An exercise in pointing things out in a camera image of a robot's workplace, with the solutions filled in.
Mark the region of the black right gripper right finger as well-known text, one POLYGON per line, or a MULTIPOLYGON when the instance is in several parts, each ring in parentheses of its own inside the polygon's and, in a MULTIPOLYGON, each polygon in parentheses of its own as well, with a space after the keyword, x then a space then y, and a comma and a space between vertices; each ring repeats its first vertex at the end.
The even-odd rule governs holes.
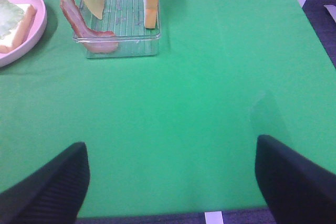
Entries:
POLYGON ((272 136, 257 139, 255 176, 276 223, 335 223, 335 174, 272 136))

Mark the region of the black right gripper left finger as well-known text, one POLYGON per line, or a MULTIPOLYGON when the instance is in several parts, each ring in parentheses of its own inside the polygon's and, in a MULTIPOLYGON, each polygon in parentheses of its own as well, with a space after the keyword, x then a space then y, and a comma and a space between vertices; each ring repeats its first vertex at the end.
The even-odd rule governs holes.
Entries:
POLYGON ((1 223, 75 223, 89 182, 87 147, 73 143, 1 193, 1 223))

